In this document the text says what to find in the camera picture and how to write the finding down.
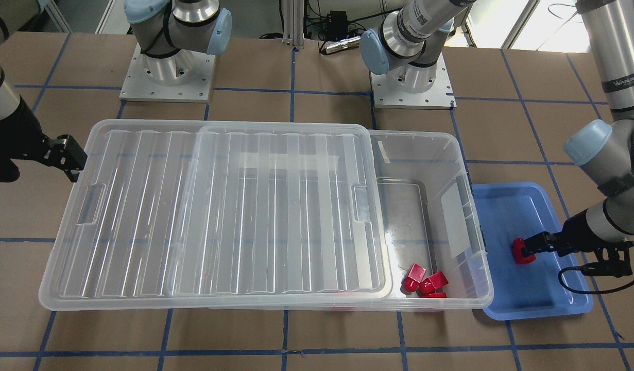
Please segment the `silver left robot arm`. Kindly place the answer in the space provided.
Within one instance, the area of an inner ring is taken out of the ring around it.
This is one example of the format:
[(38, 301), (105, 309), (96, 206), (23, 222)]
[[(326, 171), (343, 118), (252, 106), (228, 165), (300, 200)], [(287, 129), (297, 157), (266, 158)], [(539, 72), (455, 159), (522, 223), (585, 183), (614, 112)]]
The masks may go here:
[[(364, 31), (360, 48), (368, 70), (387, 74), (401, 66), (432, 65), (435, 33), (472, 1), (411, 1), (377, 28)], [(564, 223), (561, 232), (524, 240), (522, 255), (556, 251), (618, 251), (634, 235), (634, 1), (577, 1), (587, 29), (612, 124), (595, 120), (564, 144), (573, 163), (605, 199)]]

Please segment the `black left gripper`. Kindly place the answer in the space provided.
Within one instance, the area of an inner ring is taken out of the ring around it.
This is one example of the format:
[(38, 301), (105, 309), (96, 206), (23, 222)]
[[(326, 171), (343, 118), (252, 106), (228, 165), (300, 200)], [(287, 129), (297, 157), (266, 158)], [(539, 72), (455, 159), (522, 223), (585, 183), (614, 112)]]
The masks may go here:
[(560, 257), (573, 252), (599, 251), (599, 237), (592, 232), (587, 217), (571, 217), (564, 222), (561, 232), (539, 232), (525, 239), (521, 256), (530, 256), (545, 252), (557, 252)]

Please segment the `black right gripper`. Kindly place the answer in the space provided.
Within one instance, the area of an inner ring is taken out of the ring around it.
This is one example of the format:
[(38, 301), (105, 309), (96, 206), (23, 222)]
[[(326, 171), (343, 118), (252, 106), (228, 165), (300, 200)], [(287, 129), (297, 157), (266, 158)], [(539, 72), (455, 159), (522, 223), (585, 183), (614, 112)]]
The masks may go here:
[(76, 183), (88, 160), (88, 155), (76, 139), (69, 134), (55, 139), (47, 137), (44, 146), (43, 164), (60, 169), (72, 183)]

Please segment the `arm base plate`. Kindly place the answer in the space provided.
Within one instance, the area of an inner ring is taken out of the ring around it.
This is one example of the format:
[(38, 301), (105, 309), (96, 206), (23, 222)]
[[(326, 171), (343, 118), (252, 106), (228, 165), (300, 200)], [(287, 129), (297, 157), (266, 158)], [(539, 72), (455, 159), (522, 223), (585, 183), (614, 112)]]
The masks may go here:
[(369, 73), (377, 108), (453, 110), (457, 107), (449, 72), (440, 54), (427, 68), (406, 65), (388, 74)]
[(216, 56), (180, 50), (174, 56), (155, 59), (136, 45), (119, 98), (128, 102), (208, 103)]

